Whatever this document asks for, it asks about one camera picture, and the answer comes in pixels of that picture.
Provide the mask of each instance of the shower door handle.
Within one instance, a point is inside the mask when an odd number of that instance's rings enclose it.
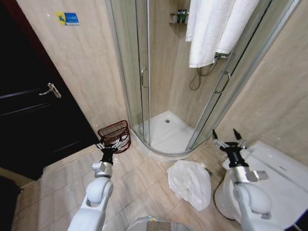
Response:
[[[229,73],[228,71],[225,71],[224,74],[228,76],[228,80],[227,80],[227,82],[225,83],[225,85],[223,86],[223,88],[222,88],[221,91],[218,91],[218,90],[215,91],[216,94],[221,94],[221,93],[225,90],[227,84],[229,83],[229,81],[230,81],[230,79],[231,79],[231,75],[230,75],[230,73]]]
[[[148,85],[143,85],[143,73],[144,71],[148,69],[148,67],[146,66],[144,69],[141,70],[141,85],[144,87],[144,88],[148,88]]]

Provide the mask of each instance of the toilet tank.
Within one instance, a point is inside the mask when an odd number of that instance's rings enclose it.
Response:
[[[243,151],[243,157],[251,170],[269,176],[254,184],[272,199],[273,219],[283,229],[292,226],[308,208],[308,167],[261,141]]]

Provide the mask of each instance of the toilet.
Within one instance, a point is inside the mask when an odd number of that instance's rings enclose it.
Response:
[[[269,176],[253,184],[271,198],[271,217],[282,229],[292,226],[308,208],[308,167],[261,142],[241,152],[251,170],[264,170]],[[223,182],[214,194],[217,209],[227,218],[241,223],[241,213],[233,196],[228,160]]]

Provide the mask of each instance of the shower enclosure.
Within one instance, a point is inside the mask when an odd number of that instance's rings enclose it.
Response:
[[[188,67],[186,24],[170,23],[190,1],[108,0],[132,132],[163,156],[185,156],[205,142],[293,2],[259,1],[233,52],[200,76],[200,87],[192,90],[197,70]],[[192,86],[198,86],[196,79]]]

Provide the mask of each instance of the door handle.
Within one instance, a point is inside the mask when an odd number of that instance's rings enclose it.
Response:
[[[221,93],[225,90],[227,84],[229,83],[229,81],[230,81],[230,79],[231,79],[231,75],[230,75],[230,73],[229,73],[228,71],[225,71],[224,74],[228,76],[228,80],[227,80],[227,82],[225,83],[225,85],[223,86],[223,88],[222,88],[221,91],[217,91],[217,90],[215,91],[216,94],[221,94]]]
[[[148,69],[148,67],[146,66],[144,69],[141,70],[141,85],[144,87],[144,88],[148,88],[148,85],[143,85],[143,73],[144,71]]]
[[[50,92],[53,92],[54,95],[57,98],[61,98],[62,97],[62,95],[60,94],[60,92],[57,90],[57,88],[55,87],[55,85],[53,83],[48,83],[47,86],[48,86],[49,90],[46,91],[46,92],[43,92],[43,93],[39,93],[39,95],[46,95],[46,94],[48,94]]]

